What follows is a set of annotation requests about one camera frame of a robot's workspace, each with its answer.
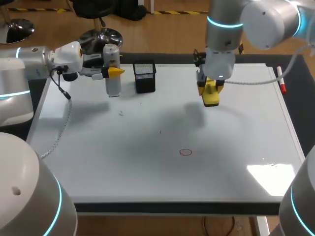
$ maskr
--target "chrome stool base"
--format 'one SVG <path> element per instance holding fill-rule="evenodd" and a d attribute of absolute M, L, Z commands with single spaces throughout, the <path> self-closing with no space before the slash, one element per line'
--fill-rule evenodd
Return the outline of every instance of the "chrome stool base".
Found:
<path fill-rule="evenodd" d="M 0 23 L 0 44 L 21 42 L 35 32 L 32 22 L 25 19 L 13 19 L 10 23 Z"/>
<path fill-rule="evenodd" d="M 102 28 L 101 31 L 92 29 L 85 32 L 81 35 L 78 41 L 81 44 L 83 54 L 90 55 L 102 53 L 105 44 L 110 43 L 121 47 L 123 44 L 123 37 L 114 29 Z"/>

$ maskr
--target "marker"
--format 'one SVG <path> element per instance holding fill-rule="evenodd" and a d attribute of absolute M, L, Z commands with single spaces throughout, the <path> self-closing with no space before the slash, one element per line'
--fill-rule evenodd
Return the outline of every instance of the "marker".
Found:
<path fill-rule="evenodd" d="M 125 70 L 116 67 L 103 67 L 102 74 L 103 78 L 115 78 L 123 74 Z"/>
<path fill-rule="evenodd" d="M 278 72 L 278 77 L 282 75 L 282 70 L 280 66 L 277 67 L 277 72 Z M 283 78 L 279 80 L 279 84 L 280 84 L 281 93 L 286 94 L 286 87 L 285 87 Z"/>

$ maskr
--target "red marker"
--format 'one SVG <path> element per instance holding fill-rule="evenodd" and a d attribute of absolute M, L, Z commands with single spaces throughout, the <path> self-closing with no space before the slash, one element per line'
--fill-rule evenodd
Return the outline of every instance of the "red marker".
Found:
<path fill-rule="evenodd" d="M 282 70 L 281 67 L 278 66 L 277 67 L 277 72 L 278 72 L 278 77 L 282 75 Z M 284 79 L 280 79 L 279 80 L 279 84 L 280 84 L 280 90 L 282 94 L 286 94 L 286 88 L 285 88 L 285 84 L 284 84 Z"/>

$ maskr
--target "black mat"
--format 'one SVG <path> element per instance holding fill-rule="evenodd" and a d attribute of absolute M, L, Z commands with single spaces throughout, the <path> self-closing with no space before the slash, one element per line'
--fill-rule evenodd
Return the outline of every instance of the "black mat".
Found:
<path fill-rule="evenodd" d="M 155 63 L 192 63 L 192 55 L 168 54 L 128 54 L 122 53 L 121 63 L 135 60 L 153 59 Z M 236 63 L 265 63 L 286 69 L 291 56 L 285 55 L 237 55 Z M 285 77 L 287 95 L 284 100 L 292 119 L 296 134 L 305 155 L 315 145 L 315 82 L 302 56 L 298 56 L 291 72 Z M 46 80 L 29 82 L 34 110 L 37 109 Z M 0 128 L 0 132 L 14 134 L 26 140 L 32 121 L 24 124 Z M 115 204 L 76 204 L 78 212 L 121 212 L 121 213 L 208 213 L 276 215 L 279 203 L 115 203 Z"/>

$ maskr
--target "glowing blue ring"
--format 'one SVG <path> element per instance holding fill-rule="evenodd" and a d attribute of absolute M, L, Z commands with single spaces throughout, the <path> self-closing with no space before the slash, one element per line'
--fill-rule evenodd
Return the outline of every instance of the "glowing blue ring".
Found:
<path fill-rule="evenodd" d="M 3 97 L 13 97 L 13 96 L 18 96 L 18 95 L 27 94 L 27 93 L 30 93 L 30 92 L 31 92 L 31 91 L 27 90 L 27 91 L 24 91 L 24 92 L 8 93 L 8 94 L 0 95 L 0 98 L 3 98 Z"/>
<path fill-rule="evenodd" d="M 223 24 L 219 24 L 217 22 L 214 22 L 213 20 L 210 19 L 210 17 L 207 17 L 208 21 L 215 26 L 221 27 L 221 28 L 238 28 L 238 27 L 242 27 L 243 24 L 238 24 L 238 25 L 223 25 Z"/>
<path fill-rule="evenodd" d="M 293 208 L 293 210 L 294 210 L 294 213 L 295 213 L 297 219 L 300 221 L 301 225 L 304 227 L 304 229 L 305 229 L 307 232 L 309 232 L 309 234 L 310 234 L 311 236 L 315 236 L 315 234 L 313 234 L 312 231 L 304 224 L 303 220 L 301 219 L 301 217 L 300 217 L 299 214 L 297 213 L 297 210 L 296 210 L 295 205 L 294 205 L 294 202 L 293 202 L 293 194 L 292 194 L 292 191 L 293 191 L 293 190 L 292 190 L 292 188 L 293 188 L 293 186 L 291 186 L 291 202 L 292 202 L 292 208 Z"/>
<path fill-rule="evenodd" d="M 19 52 L 20 52 L 20 50 L 21 50 L 21 48 L 18 48 L 18 49 L 16 50 L 16 54 L 15 54 L 15 57 L 16 57 L 16 58 L 19 58 Z"/>
<path fill-rule="evenodd" d="M 297 27 L 296 32 L 294 33 L 294 35 L 296 35 L 297 32 L 299 31 L 300 27 L 301 27 L 301 14 L 300 14 L 300 11 L 299 11 L 299 9 L 297 8 L 297 5 L 296 5 L 296 4 L 292 3 L 292 2 L 289 1 L 289 0 L 285 0 L 285 1 L 289 2 L 289 3 L 295 8 L 295 10 L 297 11 L 297 15 L 298 15 L 298 17 L 299 17 L 299 25 L 298 25 L 298 27 Z"/>
<path fill-rule="evenodd" d="M 60 209 L 61 209 L 62 192 L 61 192 L 60 184 L 59 184 L 59 182 L 58 182 L 56 177 L 55 177 L 55 179 L 56 179 L 58 187 L 59 187 L 59 205 L 58 205 L 58 209 L 57 209 L 57 212 L 56 212 L 56 215 L 55 215 L 55 218 L 54 218 L 53 222 L 51 223 L 51 225 L 49 226 L 48 230 L 46 231 L 46 233 L 43 236 L 47 236 L 50 233 L 50 231 L 52 230 L 53 226 L 55 225 L 55 223 L 56 223 L 56 221 L 58 219 L 58 216 L 59 216 L 59 213 L 60 213 Z"/>

